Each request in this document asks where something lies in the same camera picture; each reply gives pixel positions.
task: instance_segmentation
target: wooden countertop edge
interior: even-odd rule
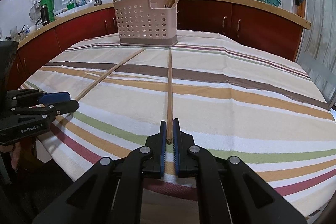
[[[256,0],[215,0],[215,1],[223,1],[223,2],[229,2],[229,3],[234,3],[234,4],[240,4],[240,5],[245,5],[248,7],[253,7],[256,9],[260,9],[260,10],[264,10],[267,11],[269,13],[281,16],[285,19],[288,19],[300,26],[302,26],[303,28],[310,30],[311,27],[311,23],[307,20],[305,20],[304,18],[295,15],[293,13],[290,13],[286,10],[283,10],[281,8],[260,2],[260,1],[256,1]],[[76,17],[80,17],[83,15],[87,15],[93,12],[97,12],[100,10],[104,10],[104,9],[108,9],[114,7],[113,3],[106,3],[106,4],[102,4],[102,5],[98,5],[98,6],[93,6],[93,7],[89,7],[83,10],[80,10],[78,12],[72,13],[70,15],[61,17],[51,23],[49,23],[48,25],[42,27],[41,29],[33,32],[31,35],[25,37],[23,40],[20,41],[18,49],[21,48],[22,46],[24,46],[25,44],[27,44],[30,40],[34,39],[35,37],[39,36],[40,34],[43,34],[44,32],[51,30],[55,27],[57,27],[58,25],[65,23],[69,20],[72,20]]]

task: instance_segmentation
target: table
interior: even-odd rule
[[[304,70],[216,33],[178,31],[177,39],[173,116],[181,130],[214,156],[239,156],[303,215],[325,204],[336,189],[336,123]],[[75,98],[139,49],[121,46],[118,34],[85,40],[22,88]],[[101,157],[126,157],[158,133],[167,115],[167,67],[167,48],[146,48],[39,137],[73,180]],[[176,178],[172,145],[166,150],[162,181],[144,182],[142,222],[198,223],[195,181]]]

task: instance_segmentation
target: pink plastic basket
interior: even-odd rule
[[[176,40],[176,7],[167,0],[114,2],[120,43],[131,46],[172,47]]]

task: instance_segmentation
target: green thermos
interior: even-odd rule
[[[40,1],[40,7],[43,6],[43,5],[47,5],[48,7],[48,14],[49,14],[49,20],[50,22],[53,22],[55,20],[55,17],[54,17],[54,0],[41,0]]]

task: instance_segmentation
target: red cabinet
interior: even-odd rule
[[[263,10],[233,4],[230,38],[238,43],[293,60],[302,27]]]
[[[28,77],[26,77],[26,74],[23,70],[20,58],[16,53],[13,66],[9,73],[6,89],[17,90],[27,79]]]
[[[26,76],[29,78],[35,71],[61,53],[55,29],[34,38],[19,48],[17,52]]]
[[[177,4],[178,29],[230,33],[232,4],[213,0],[180,0]]]
[[[114,33],[114,8],[74,18],[55,29],[61,50],[65,51],[79,41]]]

